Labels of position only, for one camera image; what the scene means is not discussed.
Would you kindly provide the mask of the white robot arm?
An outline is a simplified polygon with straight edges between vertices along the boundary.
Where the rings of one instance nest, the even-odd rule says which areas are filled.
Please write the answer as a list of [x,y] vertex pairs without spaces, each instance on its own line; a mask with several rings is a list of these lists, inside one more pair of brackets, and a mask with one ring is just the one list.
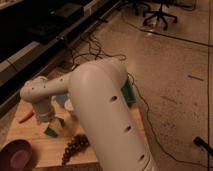
[[48,122],[51,97],[67,93],[103,171],[159,171],[122,94],[127,80],[121,61],[100,59],[53,80],[38,77],[20,96],[38,121]]

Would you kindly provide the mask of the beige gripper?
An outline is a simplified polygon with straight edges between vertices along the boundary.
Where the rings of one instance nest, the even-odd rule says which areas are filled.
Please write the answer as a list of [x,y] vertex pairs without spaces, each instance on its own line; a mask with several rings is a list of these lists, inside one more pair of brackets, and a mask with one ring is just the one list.
[[45,122],[45,124],[48,126],[44,133],[50,137],[57,137],[58,134],[54,129],[58,129],[60,125],[62,127],[65,126],[65,121],[62,118],[57,118],[56,116],[50,118],[48,121]]

